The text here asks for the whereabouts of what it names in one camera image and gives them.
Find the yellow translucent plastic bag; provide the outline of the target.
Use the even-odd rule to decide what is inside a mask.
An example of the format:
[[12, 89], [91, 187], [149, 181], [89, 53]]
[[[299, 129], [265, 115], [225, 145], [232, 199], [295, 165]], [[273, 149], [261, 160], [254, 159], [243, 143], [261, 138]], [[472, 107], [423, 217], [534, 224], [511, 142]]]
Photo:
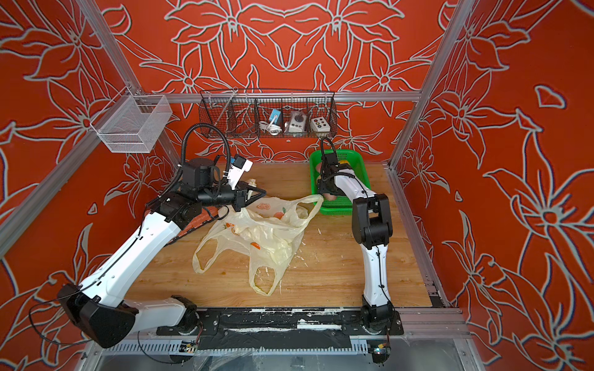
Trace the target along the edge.
[[248, 282], [252, 289], [270, 296], [277, 289], [286, 269], [302, 244], [305, 229], [320, 211], [324, 199], [319, 194], [300, 199], [299, 205], [308, 210], [308, 224], [301, 228], [248, 228], [239, 233], [225, 227], [223, 219], [214, 223], [193, 255], [193, 270], [203, 274], [226, 250], [249, 257]]

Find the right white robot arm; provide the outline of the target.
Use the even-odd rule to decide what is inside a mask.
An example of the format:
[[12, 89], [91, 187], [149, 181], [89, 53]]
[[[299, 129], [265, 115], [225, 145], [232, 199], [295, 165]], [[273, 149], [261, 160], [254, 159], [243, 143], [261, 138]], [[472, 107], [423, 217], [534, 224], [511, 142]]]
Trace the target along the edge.
[[363, 327], [371, 332], [388, 331], [394, 318], [387, 272], [388, 244], [393, 235], [389, 199], [360, 181], [335, 151], [321, 151], [319, 174], [319, 193], [351, 201], [352, 234], [364, 259]]

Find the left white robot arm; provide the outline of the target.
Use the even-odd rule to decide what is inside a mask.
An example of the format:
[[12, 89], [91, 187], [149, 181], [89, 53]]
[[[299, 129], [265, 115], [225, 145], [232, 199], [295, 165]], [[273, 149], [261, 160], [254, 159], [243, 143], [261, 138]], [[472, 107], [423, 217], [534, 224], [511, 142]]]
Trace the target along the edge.
[[184, 162], [165, 191], [150, 207], [140, 227], [94, 273], [79, 285], [66, 284], [58, 301], [69, 320], [104, 349], [129, 334], [161, 327], [189, 335], [200, 325], [196, 305], [173, 295], [161, 301], [130, 301], [128, 290], [149, 263], [207, 207], [239, 212], [266, 195], [241, 181], [252, 161], [235, 156], [220, 179], [210, 159]]

